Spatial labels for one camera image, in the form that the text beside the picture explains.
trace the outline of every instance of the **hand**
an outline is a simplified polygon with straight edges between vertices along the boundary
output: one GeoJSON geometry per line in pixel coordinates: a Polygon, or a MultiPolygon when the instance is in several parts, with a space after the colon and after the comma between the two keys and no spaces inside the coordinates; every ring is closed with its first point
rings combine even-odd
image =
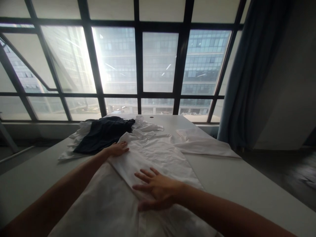
{"type": "Polygon", "coordinates": [[[176,203],[176,196],[184,183],[170,179],[160,174],[156,169],[150,168],[152,172],[141,169],[143,174],[135,173],[135,176],[148,183],[144,185],[133,185],[133,189],[149,192],[156,200],[143,200],[138,204],[138,211],[162,210],[170,208],[176,203]]]}
{"type": "Polygon", "coordinates": [[[103,150],[107,151],[109,155],[120,156],[129,150],[126,146],[127,142],[113,143],[111,146],[104,148],[103,150]]]}

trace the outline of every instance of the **dark navy garment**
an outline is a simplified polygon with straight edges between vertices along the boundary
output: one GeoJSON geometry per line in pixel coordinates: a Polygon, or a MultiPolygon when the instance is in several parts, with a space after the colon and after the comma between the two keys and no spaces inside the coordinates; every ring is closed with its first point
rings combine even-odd
{"type": "Polygon", "coordinates": [[[132,132],[134,119],[124,120],[120,117],[112,116],[95,120],[91,124],[91,129],[74,152],[95,155],[103,148],[118,142],[120,137],[126,132],[132,132]]]}

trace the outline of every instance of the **forearm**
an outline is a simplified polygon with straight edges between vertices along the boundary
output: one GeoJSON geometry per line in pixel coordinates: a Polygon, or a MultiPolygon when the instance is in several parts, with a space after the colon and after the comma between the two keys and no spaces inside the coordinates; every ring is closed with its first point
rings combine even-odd
{"type": "Polygon", "coordinates": [[[245,207],[189,185],[183,185],[175,199],[226,237],[294,236],[245,207]]]}
{"type": "Polygon", "coordinates": [[[10,222],[1,236],[47,236],[109,156],[105,149],[65,175],[10,222]]]}

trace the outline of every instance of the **window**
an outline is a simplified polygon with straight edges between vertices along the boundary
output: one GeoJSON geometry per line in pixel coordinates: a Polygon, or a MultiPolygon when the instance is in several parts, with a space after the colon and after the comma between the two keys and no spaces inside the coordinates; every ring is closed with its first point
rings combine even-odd
{"type": "Polygon", "coordinates": [[[67,120],[63,104],[58,97],[28,97],[39,120],[67,120]]]}
{"type": "Polygon", "coordinates": [[[191,122],[207,122],[211,99],[181,99],[179,115],[191,122]]]}
{"type": "Polygon", "coordinates": [[[134,28],[94,27],[103,92],[137,94],[134,28]]]}
{"type": "Polygon", "coordinates": [[[145,92],[172,92],[178,34],[143,33],[145,92]]]}
{"type": "Polygon", "coordinates": [[[218,123],[250,0],[138,2],[4,1],[0,118],[218,123]]]}
{"type": "Polygon", "coordinates": [[[85,121],[102,117],[97,98],[67,97],[66,102],[71,118],[74,121],[85,121]]]}
{"type": "Polygon", "coordinates": [[[174,99],[142,99],[142,114],[172,115],[174,99]]]}
{"type": "Polygon", "coordinates": [[[107,114],[138,114],[137,98],[105,98],[107,114]]]}
{"type": "Polygon", "coordinates": [[[0,96],[2,120],[31,120],[21,99],[17,96],[0,96]]]}

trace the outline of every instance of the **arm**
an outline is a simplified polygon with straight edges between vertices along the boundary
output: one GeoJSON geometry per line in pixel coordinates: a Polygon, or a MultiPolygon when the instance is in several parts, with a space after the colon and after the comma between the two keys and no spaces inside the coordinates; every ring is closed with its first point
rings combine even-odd
{"type": "Polygon", "coordinates": [[[133,189],[150,192],[156,200],[139,203],[139,211],[161,210],[179,204],[202,218],[224,236],[294,236],[259,214],[231,201],[193,188],[180,181],[141,169],[135,176],[146,182],[133,189]]]}
{"type": "Polygon", "coordinates": [[[127,152],[126,142],[114,143],[66,174],[13,219],[0,236],[47,236],[77,200],[95,172],[110,156],[127,152]]]}

